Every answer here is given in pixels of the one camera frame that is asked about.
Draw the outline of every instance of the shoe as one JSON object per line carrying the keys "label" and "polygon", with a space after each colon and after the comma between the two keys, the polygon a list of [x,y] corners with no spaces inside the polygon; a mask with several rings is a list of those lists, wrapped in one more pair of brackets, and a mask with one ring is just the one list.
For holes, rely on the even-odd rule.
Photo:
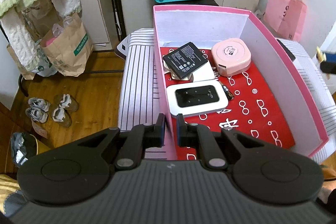
{"label": "shoe", "polygon": [[50,103],[47,100],[44,100],[44,99],[41,99],[41,98],[36,98],[36,97],[30,98],[28,100],[28,104],[31,107],[37,107],[37,108],[43,110],[44,112],[48,112],[49,107],[50,107]]}
{"label": "shoe", "polygon": [[51,112],[52,119],[59,125],[68,128],[71,126],[71,118],[64,108],[56,106]]}
{"label": "shoe", "polygon": [[48,113],[44,112],[40,108],[30,107],[26,109],[26,115],[33,121],[45,123],[48,119]]}
{"label": "shoe", "polygon": [[70,94],[61,94],[54,97],[54,104],[69,112],[77,111],[79,104]]}

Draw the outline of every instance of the white tag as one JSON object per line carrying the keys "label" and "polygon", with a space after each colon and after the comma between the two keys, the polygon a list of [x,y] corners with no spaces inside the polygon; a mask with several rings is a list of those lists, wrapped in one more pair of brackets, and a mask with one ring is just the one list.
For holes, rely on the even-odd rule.
{"label": "white tag", "polygon": [[35,123],[33,120],[31,120],[31,125],[33,126],[35,132],[44,137],[44,138],[48,138],[48,133],[45,129],[43,129],[42,127],[40,127],[39,125],[37,125],[37,123]]}
{"label": "white tag", "polygon": [[23,157],[23,153],[20,150],[18,150],[16,152],[16,159],[15,159],[15,161],[16,161],[17,164],[20,162],[20,160],[22,159],[22,157]]}

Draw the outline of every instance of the striped fabric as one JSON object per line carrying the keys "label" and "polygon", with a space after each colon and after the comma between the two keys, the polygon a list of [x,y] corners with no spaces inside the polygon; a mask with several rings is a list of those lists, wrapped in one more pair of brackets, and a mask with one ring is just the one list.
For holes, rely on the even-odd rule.
{"label": "striped fabric", "polygon": [[329,136],[329,141],[313,156],[313,160],[321,163],[336,151],[336,105],[320,71],[316,68],[303,46],[285,39],[281,39],[281,42],[296,57],[294,65],[315,101]]}
{"label": "striped fabric", "polygon": [[[137,30],[125,40],[129,47],[119,103],[118,127],[121,131],[131,130],[137,124],[153,124],[159,115],[153,29]],[[166,150],[164,147],[149,148],[145,158],[166,160]]]}

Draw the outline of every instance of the pink shopping bag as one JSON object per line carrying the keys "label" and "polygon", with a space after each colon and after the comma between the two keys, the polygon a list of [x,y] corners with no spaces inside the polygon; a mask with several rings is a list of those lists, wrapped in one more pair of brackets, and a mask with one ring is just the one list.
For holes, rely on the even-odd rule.
{"label": "pink shopping bag", "polygon": [[264,20],[280,37],[299,41],[306,13],[304,0],[268,0]]}

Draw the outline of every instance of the white wifi device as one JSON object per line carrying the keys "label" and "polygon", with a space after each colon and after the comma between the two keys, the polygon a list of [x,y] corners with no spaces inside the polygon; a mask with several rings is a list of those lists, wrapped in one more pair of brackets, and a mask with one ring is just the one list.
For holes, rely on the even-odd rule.
{"label": "white wifi device", "polygon": [[224,110],[228,100],[216,80],[170,85],[167,87],[170,113],[173,117],[196,116]]}

